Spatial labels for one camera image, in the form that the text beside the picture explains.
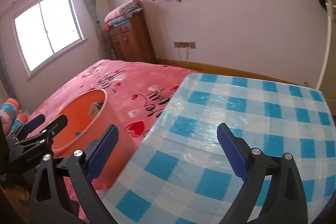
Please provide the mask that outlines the orange plastic trash bucket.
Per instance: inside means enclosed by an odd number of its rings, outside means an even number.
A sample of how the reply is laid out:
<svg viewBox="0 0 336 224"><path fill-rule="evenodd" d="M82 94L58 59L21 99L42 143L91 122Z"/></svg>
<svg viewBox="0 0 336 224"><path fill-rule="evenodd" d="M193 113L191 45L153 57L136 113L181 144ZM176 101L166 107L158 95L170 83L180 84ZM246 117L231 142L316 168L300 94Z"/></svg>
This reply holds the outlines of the orange plastic trash bucket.
<svg viewBox="0 0 336 224"><path fill-rule="evenodd" d="M94 119L88 116L92 103L103 102L103 106ZM108 101L108 94L95 89L82 94L67 106L60 114L68 118L67 126L53 138L52 150L55 157L69 156L76 149L85 149L94 139L98 139L113 124L119 131L119 139L99 178L93 180L96 189L110 188L127 165L137 149L130 134L117 118L116 111Z"/></svg>

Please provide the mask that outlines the grey feather wet wipes pack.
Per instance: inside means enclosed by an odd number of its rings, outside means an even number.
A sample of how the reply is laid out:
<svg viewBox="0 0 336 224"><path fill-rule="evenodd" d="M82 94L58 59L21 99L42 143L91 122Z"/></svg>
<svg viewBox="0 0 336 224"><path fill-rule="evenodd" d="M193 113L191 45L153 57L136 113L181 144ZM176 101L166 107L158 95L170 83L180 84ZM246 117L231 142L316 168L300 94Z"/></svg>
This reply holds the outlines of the grey feather wet wipes pack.
<svg viewBox="0 0 336 224"><path fill-rule="evenodd" d="M96 117L96 115L99 113L99 111L101 110L102 106L103 106L103 102L92 103L89 110L88 110L88 116L91 119L94 119Z"/></svg>

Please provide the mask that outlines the colourful pillow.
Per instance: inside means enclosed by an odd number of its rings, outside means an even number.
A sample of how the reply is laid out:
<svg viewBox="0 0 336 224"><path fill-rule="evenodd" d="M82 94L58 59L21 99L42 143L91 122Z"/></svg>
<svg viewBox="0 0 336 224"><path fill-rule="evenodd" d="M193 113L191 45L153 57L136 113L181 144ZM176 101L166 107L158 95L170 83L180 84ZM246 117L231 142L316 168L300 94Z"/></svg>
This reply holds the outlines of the colourful pillow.
<svg viewBox="0 0 336 224"><path fill-rule="evenodd" d="M1 124L5 136L14 132L28 121L27 115L19 109L19 102L8 98L1 106Z"/></svg>

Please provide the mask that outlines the pink heart bed blanket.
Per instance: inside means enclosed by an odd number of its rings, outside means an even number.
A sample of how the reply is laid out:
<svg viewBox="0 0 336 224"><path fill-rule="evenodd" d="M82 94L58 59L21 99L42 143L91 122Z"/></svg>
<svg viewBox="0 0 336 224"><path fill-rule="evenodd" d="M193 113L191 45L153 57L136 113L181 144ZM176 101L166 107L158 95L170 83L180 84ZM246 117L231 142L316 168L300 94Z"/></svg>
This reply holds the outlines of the pink heart bed blanket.
<svg viewBox="0 0 336 224"><path fill-rule="evenodd" d="M102 89L107 92L117 118L138 147L191 72L168 65L100 60L54 92L29 118L44 114L45 123L49 124L77 97ZM100 196L109 190L94 189Z"/></svg>

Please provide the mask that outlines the blue checkered plastic tablecloth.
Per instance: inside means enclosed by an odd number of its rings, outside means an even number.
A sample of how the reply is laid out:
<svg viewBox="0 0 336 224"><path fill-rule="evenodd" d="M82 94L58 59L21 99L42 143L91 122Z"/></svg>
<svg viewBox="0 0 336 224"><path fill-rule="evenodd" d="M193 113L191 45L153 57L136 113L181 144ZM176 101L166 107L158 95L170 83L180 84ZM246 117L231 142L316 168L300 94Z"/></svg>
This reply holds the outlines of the blue checkered plastic tablecloth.
<svg viewBox="0 0 336 224"><path fill-rule="evenodd" d="M114 223L335 223L335 123L304 86L192 73L103 198Z"/></svg>

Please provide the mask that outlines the white door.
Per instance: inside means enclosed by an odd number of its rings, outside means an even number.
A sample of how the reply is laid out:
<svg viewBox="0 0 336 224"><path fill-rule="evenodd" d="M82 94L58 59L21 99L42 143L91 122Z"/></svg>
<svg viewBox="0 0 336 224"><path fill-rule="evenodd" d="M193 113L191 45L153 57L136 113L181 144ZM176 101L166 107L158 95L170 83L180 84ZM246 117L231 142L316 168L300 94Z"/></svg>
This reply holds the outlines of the white door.
<svg viewBox="0 0 336 224"><path fill-rule="evenodd" d="M335 116L335 0L324 3L327 17L325 53L316 88L322 92L332 116Z"/></svg>

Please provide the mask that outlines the brown wooden cabinet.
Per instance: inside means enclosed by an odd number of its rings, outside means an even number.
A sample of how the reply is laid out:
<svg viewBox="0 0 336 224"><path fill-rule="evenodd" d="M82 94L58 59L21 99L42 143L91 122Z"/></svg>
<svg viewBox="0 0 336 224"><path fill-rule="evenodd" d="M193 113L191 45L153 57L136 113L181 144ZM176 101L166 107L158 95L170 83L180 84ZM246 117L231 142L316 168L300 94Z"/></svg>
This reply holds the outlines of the brown wooden cabinet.
<svg viewBox="0 0 336 224"><path fill-rule="evenodd" d="M120 26L109 26L106 34L116 59L157 63L143 11L134 14Z"/></svg>

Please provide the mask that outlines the folded pink blankets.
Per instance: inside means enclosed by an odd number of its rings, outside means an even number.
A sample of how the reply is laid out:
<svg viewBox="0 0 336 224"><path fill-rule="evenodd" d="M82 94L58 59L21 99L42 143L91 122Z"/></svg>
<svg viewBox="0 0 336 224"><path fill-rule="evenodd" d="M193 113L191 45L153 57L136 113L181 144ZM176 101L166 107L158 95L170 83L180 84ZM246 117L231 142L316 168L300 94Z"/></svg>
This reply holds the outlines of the folded pink blankets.
<svg viewBox="0 0 336 224"><path fill-rule="evenodd" d="M129 20L134 14L143 10L140 0L131 0L110 11L104 19L102 29L107 31L114 24Z"/></svg>

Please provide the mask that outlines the grey checkered curtain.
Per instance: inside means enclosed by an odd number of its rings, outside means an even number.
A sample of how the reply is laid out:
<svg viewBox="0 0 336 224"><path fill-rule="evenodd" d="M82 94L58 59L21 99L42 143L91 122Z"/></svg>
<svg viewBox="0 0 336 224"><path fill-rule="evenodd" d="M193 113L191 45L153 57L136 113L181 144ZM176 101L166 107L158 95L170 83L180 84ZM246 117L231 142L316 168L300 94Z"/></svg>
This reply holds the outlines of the grey checkered curtain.
<svg viewBox="0 0 336 224"><path fill-rule="evenodd" d="M96 10L96 0L84 0L84 3L88 9L92 22L94 24L96 35L98 38L98 43L102 50L102 55L104 56L105 59L115 60L116 56L114 54L114 50L110 45L109 39L106 38L106 35L104 34L102 27L100 25L100 20L98 19Z"/></svg>

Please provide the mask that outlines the window with white frame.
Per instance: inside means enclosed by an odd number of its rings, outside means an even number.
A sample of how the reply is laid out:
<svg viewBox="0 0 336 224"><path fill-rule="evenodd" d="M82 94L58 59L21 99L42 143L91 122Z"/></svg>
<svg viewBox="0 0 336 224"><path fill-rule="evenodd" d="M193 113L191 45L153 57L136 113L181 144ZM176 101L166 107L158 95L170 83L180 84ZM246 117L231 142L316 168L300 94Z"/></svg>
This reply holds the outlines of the window with white frame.
<svg viewBox="0 0 336 224"><path fill-rule="evenodd" d="M85 41L73 0L38 0L13 16L29 77Z"/></svg>

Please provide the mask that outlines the wall power outlet strip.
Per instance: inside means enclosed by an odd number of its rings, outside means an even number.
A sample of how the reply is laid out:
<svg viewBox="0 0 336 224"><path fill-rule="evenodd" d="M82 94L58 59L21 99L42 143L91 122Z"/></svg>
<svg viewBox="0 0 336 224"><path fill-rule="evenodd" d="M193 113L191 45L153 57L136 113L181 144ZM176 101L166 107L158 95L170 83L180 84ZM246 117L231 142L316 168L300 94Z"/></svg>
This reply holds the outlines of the wall power outlet strip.
<svg viewBox="0 0 336 224"><path fill-rule="evenodd" d="M196 43L195 42L174 42L174 47L195 49Z"/></svg>

